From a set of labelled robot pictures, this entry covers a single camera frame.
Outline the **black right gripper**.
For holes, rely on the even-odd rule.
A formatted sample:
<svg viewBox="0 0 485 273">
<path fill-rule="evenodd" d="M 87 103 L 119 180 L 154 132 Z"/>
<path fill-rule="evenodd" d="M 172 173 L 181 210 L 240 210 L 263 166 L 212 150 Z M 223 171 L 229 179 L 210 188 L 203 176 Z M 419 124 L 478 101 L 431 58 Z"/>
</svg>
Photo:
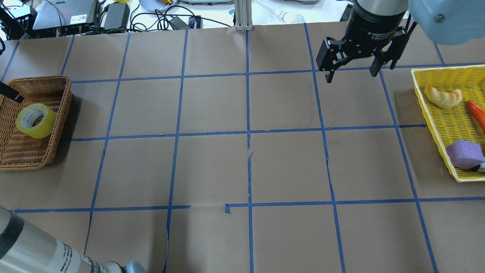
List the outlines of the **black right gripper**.
<svg viewBox="0 0 485 273">
<path fill-rule="evenodd" d="M 374 58 L 369 67 L 372 77 L 385 64 L 394 69 L 417 26 L 410 19 L 401 26 L 407 10 L 407 4 L 354 4 L 343 38 L 324 38 L 318 51 L 316 63 L 326 83 L 332 83 L 337 69 L 357 59 Z"/>
</svg>

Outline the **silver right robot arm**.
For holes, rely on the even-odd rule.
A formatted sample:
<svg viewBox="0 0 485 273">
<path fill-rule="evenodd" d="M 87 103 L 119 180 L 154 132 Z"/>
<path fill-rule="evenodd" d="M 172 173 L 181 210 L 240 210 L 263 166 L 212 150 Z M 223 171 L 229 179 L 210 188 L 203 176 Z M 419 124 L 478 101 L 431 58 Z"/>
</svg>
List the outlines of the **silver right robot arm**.
<svg viewBox="0 0 485 273">
<path fill-rule="evenodd" d="M 483 0 L 354 0 L 343 38 L 324 38 L 317 67 L 331 83 L 340 67 L 373 57 L 375 77 L 385 64 L 395 68 L 417 25 L 436 44 L 484 37 L 484 7 Z"/>
</svg>

